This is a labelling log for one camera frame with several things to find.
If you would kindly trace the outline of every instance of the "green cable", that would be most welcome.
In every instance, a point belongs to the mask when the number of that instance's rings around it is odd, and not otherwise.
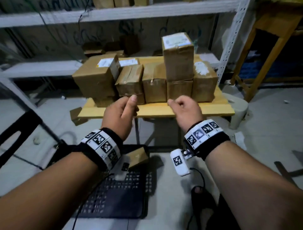
[[[55,42],[60,45],[61,47],[63,47],[65,49],[65,51],[67,51],[68,56],[70,56],[72,59],[74,59],[75,61],[79,62],[82,64],[82,62],[80,62],[78,59],[76,59],[73,55],[71,55],[68,51],[68,49],[66,49],[65,46],[63,46],[60,42],[58,42],[58,40],[54,37],[54,35],[52,34],[52,32],[50,31],[48,25],[46,24],[46,22],[44,21],[44,18],[42,17],[41,13],[35,8],[35,6],[29,1],[29,0],[24,0],[27,4],[29,4],[29,6],[32,8],[33,11],[35,11],[36,13],[38,13],[43,21],[43,24],[45,26],[45,28],[47,29],[48,33],[51,35],[51,37],[55,40]]]

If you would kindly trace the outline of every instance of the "person's left arm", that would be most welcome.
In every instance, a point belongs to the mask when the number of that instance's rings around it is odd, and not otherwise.
[[[105,110],[102,128],[123,141],[138,111],[137,98],[123,97]],[[102,179],[98,166],[73,152],[0,199],[0,229],[61,229],[92,187]]]

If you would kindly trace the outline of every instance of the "fist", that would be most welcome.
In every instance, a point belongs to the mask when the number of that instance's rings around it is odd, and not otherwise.
[[[204,120],[198,103],[188,96],[180,96],[176,100],[168,99],[167,104],[176,115],[177,123],[185,133],[193,124]]]
[[[113,130],[125,141],[132,129],[132,119],[138,111],[136,95],[122,97],[106,108],[101,128]]]

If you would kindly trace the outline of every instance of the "wristband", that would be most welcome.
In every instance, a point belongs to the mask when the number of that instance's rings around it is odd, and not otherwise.
[[[203,160],[221,143],[230,140],[223,129],[212,119],[194,124],[186,133],[185,145],[188,151]]]
[[[94,130],[73,151],[82,152],[101,171],[112,170],[121,157],[122,139],[111,129]]]

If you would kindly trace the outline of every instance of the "yellow wooden board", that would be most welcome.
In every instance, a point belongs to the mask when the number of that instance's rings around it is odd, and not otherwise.
[[[163,62],[163,56],[158,57],[138,57],[140,64]],[[201,61],[199,55],[195,55],[194,61]],[[210,103],[199,103],[202,113],[209,116],[232,116],[235,111],[228,103],[227,99],[223,96],[219,87],[215,89],[215,98]],[[146,105],[139,105],[139,112],[137,117],[154,118],[154,117],[174,117],[172,109],[167,103],[151,103]],[[87,99],[86,104],[83,106],[82,111],[78,115],[79,118],[103,118],[106,108],[96,107],[93,99]]]

